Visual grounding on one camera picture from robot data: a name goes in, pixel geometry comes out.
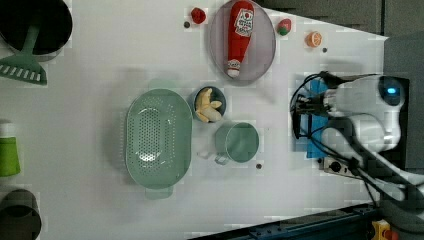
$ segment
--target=table surface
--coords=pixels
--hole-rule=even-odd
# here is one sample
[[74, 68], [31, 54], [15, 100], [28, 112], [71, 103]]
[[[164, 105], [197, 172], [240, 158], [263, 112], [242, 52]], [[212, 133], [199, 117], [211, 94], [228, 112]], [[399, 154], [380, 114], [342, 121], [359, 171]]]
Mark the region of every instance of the table surface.
[[[0, 79], [0, 119], [17, 125], [22, 167], [0, 180], [1, 192], [21, 187], [37, 196], [40, 239], [187, 239], [369, 202], [360, 181], [326, 174], [305, 158], [304, 144], [293, 141], [288, 102], [295, 85], [321, 70], [381, 73], [386, 38], [267, 10], [274, 24], [291, 18], [292, 32], [277, 36], [262, 78], [236, 87], [210, 59], [207, 24], [183, 28], [193, 7], [206, 8], [210, 21], [224, 2], [68, 1], [74, 32], [61, 56], [44, 64], [48, 87]], [[312, 30], [323, 34], [327, 53], [305, 46]], [[11, 54], [1, 46], [0, 56]], [[158, 80], [174, 81], [184, 97], [220, 87], [225, 118], [260, 132], [255, 159], [217, 165], [210, 153], [222, 123], [194, 121], [189, 171], [170, 198], [146, 199], [125, 167], [125, 116]]]

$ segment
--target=pot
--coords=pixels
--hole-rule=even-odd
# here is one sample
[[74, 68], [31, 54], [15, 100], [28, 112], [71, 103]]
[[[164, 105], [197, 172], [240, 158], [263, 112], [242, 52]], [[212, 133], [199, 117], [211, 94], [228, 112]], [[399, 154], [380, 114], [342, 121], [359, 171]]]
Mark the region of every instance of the pot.
[[59, 55], [72, 33], [72, 16], [63, 0], [0, 0], [0, 36], [12, 51], [21, 51], [37, 12], [42, 16], [33, 54], [48, 61]]

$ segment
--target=blue bowl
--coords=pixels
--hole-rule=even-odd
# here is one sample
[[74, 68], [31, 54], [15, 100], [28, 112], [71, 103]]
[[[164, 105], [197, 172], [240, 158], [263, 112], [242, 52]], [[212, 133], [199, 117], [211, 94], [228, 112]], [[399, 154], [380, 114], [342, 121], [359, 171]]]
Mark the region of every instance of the blue bowl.
[[211, 102], [220, 101], [222, 103], [221, 107], [217, 108], [216, 110], [222, 116], [224, 116], [225, 110], [227, 109], [227, 100], [225, 99], [224, 93], [222, 93], [221, 90], [219, 90], [219, 88], [217, 88], [217, 87], [206, 86], [206, 87], [202, 87], [199, 90], [193, 92], [192, 95], [190, 96], [189, 105], [190, 105], [190, 108], [193, 112], [193, 117], [195, 119], [199, 120], [199, 121], [202, 121], [202, 120], [200, 120], [200, 118], [196, 114], [196, 110], [197, 110], [196, 109], [196, 100], [197, 100], [197, 97], [199, 96], [199, 93], [205, 88], [211, 88], [212, 89]]

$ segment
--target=blue sensor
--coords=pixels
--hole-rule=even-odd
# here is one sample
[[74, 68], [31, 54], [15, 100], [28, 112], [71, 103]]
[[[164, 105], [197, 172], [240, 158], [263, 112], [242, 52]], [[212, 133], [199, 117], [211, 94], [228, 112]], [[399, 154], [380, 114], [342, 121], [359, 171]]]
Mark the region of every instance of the blue sensor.
[[396, 88], [388, 88], [387, 89], [387, 93], [389, 93], [389, 94], [395, 94], [397, 91], [396, 91]]

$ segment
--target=ketchup label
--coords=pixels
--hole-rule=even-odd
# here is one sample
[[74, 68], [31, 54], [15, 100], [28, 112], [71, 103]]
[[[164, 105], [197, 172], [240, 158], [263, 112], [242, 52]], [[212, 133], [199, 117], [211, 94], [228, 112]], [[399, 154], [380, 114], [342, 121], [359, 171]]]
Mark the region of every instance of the ketchup label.
[[240, 9], [234, 27], [236, 27], [236, 33], [240, 36], [250, 37], [253, 30], [253, 11]]
[[240, 62], [236, 59], [228, 61], [228, 68], [240, 69]]

